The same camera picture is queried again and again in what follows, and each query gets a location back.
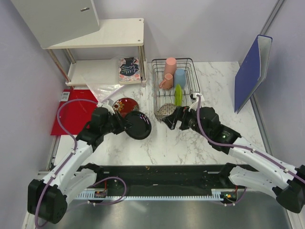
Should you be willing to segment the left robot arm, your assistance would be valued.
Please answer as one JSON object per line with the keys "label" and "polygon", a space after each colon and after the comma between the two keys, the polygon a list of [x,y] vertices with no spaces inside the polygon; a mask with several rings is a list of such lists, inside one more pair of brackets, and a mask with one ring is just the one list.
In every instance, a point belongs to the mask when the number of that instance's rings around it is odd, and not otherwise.
{"label": "left robot arm", "polygon": [[58,223],[65,215],[68,205],[86,188],[101,187],[105,177],[88,167],[76,171],[102,143],[104,136],[130,130],[132,123],[111,108],[97,107],[91,120],[73,138],[74,146],[60,163],[41,180],[34,179],[28,186],[28,212],[34,215],[36,228],[39,220]]}

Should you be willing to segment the black wire dish rack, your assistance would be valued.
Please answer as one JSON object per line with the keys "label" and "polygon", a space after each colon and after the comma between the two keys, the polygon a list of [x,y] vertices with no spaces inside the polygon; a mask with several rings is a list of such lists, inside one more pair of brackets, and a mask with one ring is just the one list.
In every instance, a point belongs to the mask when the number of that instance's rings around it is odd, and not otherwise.
{"label": "black wire dish rack", "polygon": [[201,92],[191,58],[152,60],[152,94],[154,115],[162,121],[177,106],[190,106],[194,94]]}

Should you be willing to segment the black plate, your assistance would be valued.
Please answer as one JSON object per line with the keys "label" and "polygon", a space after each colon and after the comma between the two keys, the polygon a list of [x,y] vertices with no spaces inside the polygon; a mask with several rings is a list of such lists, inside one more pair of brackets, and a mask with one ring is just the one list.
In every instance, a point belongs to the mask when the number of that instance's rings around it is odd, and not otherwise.
{"label": "black plate", "polygon": [[140,111],[132,111],[125,116],[125,120],[132,126],[126,130],[126,134],[136,140],[147,138],[152,131],[150,119]]}

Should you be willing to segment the red floral plate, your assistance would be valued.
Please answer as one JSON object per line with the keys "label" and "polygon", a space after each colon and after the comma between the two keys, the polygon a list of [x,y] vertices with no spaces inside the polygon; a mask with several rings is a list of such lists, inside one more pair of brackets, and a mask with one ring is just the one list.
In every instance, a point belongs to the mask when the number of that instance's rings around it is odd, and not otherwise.
{"label": "red floral plate", "polygon": [[124,97],[117,100],[113,104],[112,108],[115,112],[118,112],[123,118],[132,111],[139,111],[138,103],[134,99],[128,97]]}

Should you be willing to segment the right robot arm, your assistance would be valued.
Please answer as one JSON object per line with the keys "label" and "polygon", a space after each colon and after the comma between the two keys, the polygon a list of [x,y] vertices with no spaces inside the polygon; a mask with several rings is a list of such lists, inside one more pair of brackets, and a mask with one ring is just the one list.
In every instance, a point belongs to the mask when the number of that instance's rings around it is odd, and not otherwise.
{"label": "right robot arm", "polygon": [[244,186],[265,193],[285,209],[300,213],[305,205],[305,166],[295,167],[266,152],[260,152],[254,144],[237,131],[221,124],[218,114],[211,107],[196,110],[190,107],[177,107],[162,119],[174,130],[181,122],[180,129],[193,131],[204,136],[213,149],[238,158],[255,171],[248,171],[227,163],[218,176],[222,187]]}

